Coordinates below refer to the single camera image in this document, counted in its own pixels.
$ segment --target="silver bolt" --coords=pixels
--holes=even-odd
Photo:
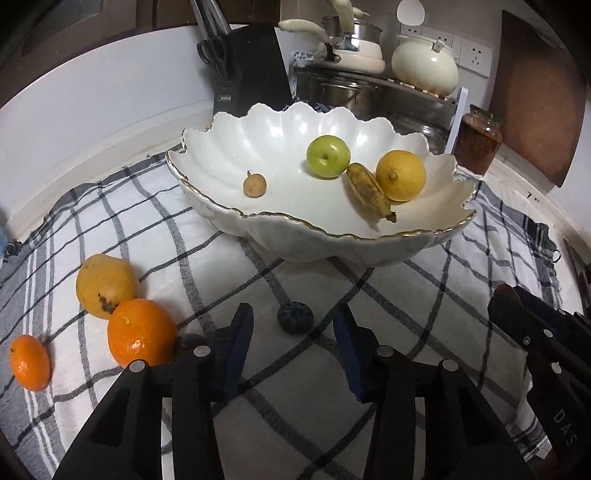
[[[136,374],[136,373],[141,372],[145,366],[146,366],[146,364],[144,362],[142,362],[141,360],[134,360],[129,365],[129,370],[132,371],[134,374]]]
[[[457,362],[455,360],[452,360],[451,358],[445,359],[442,365],[443,368],[445,368],[445,370],[447,370],[448,372],[456,372],[457,369],[460,368]]]
[[[210,349],[207,345],[199,345],[195,347],[193,350],[193,355],[195,356],[208,356],[211,353],[212,349]]]
[[[375,352],[379,356],[382,356],[384,358],[388,358],[390,356],[393,356],[394,349],[391,346],[388,346],[388,345],[380,345]]]

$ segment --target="black knife block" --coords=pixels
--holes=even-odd
[[[213,114],[244,116],[256,103],[273,110],[292,104],[291,90],[275,28],[247,25],[223,38],[228,55],[229,80],[216,78]]]

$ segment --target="bowl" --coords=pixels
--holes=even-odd
[[[370,171],[390,150],[417,154],[427,170],[425,188],[392,206],[396,223],[376,221],[353,198],[345,174],[326,180],[308,171],[306,150],[320,135],[344,140],[351,162]],[[277,112],[258,103],[241,118],[220,112],[207,131],[184,130],[182,146],[166,162],[195,210],[222,232],[286,260],[395,264],[447,241],[476,215],[465,208],[475,184],[454,177],[452,155],[432,155],[424,135],[400,135],[385,118],[364,122],[343,107],[319,113],[298,102]],[[242,190],[249,171],[267,180],[256,199]]]

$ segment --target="green apple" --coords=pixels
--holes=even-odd
[[[308,146],[306,161],[316,175],[333,179],[347,170],[351,151],[339,137],[322,135]]]

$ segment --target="cream pot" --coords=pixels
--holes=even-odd
[[[458,74],[451,48],[419,35],[399,35],[398,39],[400,45],[392,55],[396,78],[442,96],[456,89]]]

